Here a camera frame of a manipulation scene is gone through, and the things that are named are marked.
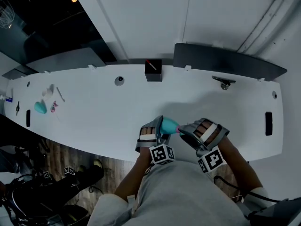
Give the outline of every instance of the finger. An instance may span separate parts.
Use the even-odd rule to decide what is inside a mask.
[[[196,129],[196,132],[201,133],[201,135],[203,135],[205,131],[207,131],[207,128],[203,127],[202,125],[199,125]]]
[[[208,122],[208,121],[204,121],[202,124],[201,124],[203,127],[205,127],[206,129],[208,129],[212,123]]]
[[[211,136],[204,142],[204,144],[207,146],[209,145],[215,138],[216,136],[218,135],[219,133],[219,130],[218,129],[215,129],[215,131],[211,134]]]
[[[147,133],[147,129],[146,128],[142,128],[141,135],[145,135],[146,133]]]
[[[147,128],[147,134],[151,134],[151,127]]]
[[[197,135],[198,138],[201,138],[202,136],[202,133],[200,133],[198,130],[195,130],[194,134]]]

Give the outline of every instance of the gray panel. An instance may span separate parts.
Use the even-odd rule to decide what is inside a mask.
[[[270,62],[222,48],[177,43],[174,47],[174,67],[191,65],[192,69],[209,70],[265,78],[272,81],[287,72]]]
[[[15,69],[8,71],[3,75],[4,78],[7,78],[9,80],[19,79],[21,78],[21,76],[26,76],[26,74]]]
[[[72,50],[27,64],[28,67],[40,73],[87,68],[88,65],[96,67],[106,66],[91,48]]]

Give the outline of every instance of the pink object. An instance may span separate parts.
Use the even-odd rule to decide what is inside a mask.
[[[52,106],[50,107],[50,111],[53,113],[53,112],[55,112],[55,108],[56,107],[58,107],[58,104],[56,103],[56,101],[54,101],[53,103],[52,103]]]

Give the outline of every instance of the small toy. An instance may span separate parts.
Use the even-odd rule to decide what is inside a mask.
[[[44,100],[48,100],[49,98],[52,97],[53,92],[54,92],[54,84],[51,84],[49,88],[47,88],[45,91],[42,92],[42,96]]]
[[[57,92],[59,93],[59,95],[60,95],[61,99],[62,99],[62,100],[65,102],[65,99],[63,98],[63,96],[62,96],[62,94],[61,94],[60,90],[58,89],[58,87],[56,87],[56,89],[57,89]]]
[[[42,102],[39,102],[37,101],[35,104],[34,104],[34,110],[41,113],[41,114],[46,114],[47,112],[47,108],[45,106],[45,103],[44,101],[42,100]]]
[[[20,101],[18,101],[18,105],[17,105],[17,107],[16,107],[16,111],[17,111],[16,115],[18,115],[18,112],[20,111],[19,103],[20,103]]]
[[[5,101],[8,101],[8,102],[13,102],[13,98],[8,97],[8,96],[4,96],[4,95],[0,96],[0,100],[5,100]]]
[[[56,101],[54,101],[53,103],[52,103],[52,106],[50,107],[50,111],[53,113],[53,112],[55,112],[55,108],[56,107],[58,107],[58,104],[56,103]]]
[[[175,134],[179,132],[180,125],[175,122],[174,120],[164,116],[162,124],[160,126],[160,133],[161,134]]]

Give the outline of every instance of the white table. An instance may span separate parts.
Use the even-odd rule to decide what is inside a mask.
[[[135,161],[135,144],[142,125],[158,115],[180,124],[207,117],[230,130],[229,138],[247,161],[280,154],[283,145],[283,109],[280,85],[256,79],[202,70],[163,66],[162,82],[147,82],[144,65],[109,65],[38,73],[10,81],[5,102],[8,118],[26,128],[26,111],[31,110],[29,130],[82,151]],[[236,80],[224,91],[212,75]],[[115,78],[123,76],[124,85]],[[48,112],[40,114],[33,105],[42,91],[54,84],[45,101]],[[59,107],[50,112],[53,101]],[[20,101],[20,112],[16,106]],[[273,113],[273,135],[265,135],[265,113]],[[195,151],[173,135],[170,145],[176,158],[197,162]]]

